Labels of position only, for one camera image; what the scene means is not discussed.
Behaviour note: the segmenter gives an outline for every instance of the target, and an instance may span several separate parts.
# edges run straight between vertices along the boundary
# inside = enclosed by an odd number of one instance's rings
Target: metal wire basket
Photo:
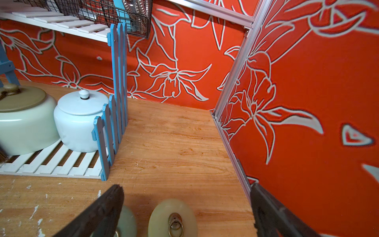
[[[148,38],[151,26],[152,0],[18,0],[49,11],[90,20],[96,24],[125,22],[127,33]]]

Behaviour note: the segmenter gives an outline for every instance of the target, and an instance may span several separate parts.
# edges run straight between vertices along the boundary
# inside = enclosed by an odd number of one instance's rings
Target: jar lid
[[[46,97],[46,92],[33,86],[17,86],[4,84],[0,94],[6,91],[5,97],[0,99],[0,112],[14,112],[26,110],[39,105]]]
[[[97,91],[80,90],[65,94],[58,101],[58,107],[71,115],[92,115],[102,111],[103,105],[108,104],[106,95]]]

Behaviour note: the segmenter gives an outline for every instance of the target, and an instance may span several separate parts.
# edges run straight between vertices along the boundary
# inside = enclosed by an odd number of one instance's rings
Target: white ceramic jar
[[[0,147],[7,155],[42,150],[59,139],[54,123],[55,99],[33,86],[5,84],[0,92]]]
[[[108,97],[97,91],[75,91],[64,95],[54,110],[54,120],[59,136],[70,150],[77,152],[97,151],[92,139],[94,119],[102,115]]]

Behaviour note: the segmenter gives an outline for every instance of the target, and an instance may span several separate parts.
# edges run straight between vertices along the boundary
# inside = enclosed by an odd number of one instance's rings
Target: floral wall pattern
[[[257,0],[213,0],[252,16]],[[211,110],[233,64],[228,49],[243,27],[163,0],[154,1],[149,39],[128,36],[128,96]],[[0,41],[22,80],[111,93],[106,43],[0,20]]]
[[[324,236],[379,235],[378,22],[375,1],[273,0],[219,119],[250,183]]]

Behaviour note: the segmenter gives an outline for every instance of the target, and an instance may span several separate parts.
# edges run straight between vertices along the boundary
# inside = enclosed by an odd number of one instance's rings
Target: wooden shelf
[[[55,99],[73,91],[20,83],[40,87]],[[4,234],[38,236],[41,229],[52,236],[89,206],[100,190],[104,193],[120,184],[124,205],[136,216],[138,236],[147,236],[151,212],[167,198],[181,199],[193,209],[200,237],[257,236],[250,204],[210,113],[136,99],[129,99],[128,107],[129,124],[106,182],[0,176]]]

